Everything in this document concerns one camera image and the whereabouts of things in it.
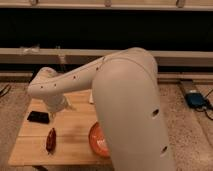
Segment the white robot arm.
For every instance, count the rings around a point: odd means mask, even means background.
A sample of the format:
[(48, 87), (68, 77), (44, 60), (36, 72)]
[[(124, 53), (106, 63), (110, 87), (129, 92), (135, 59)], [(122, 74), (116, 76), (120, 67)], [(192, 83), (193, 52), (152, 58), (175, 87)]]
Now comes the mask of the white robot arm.
[(115, 171), (175, 171), (157, 73), (147, 50), (129, 48), (63, 75), (44, 67), (28, 93), (60, 111), (66, 93), (90, 89)]

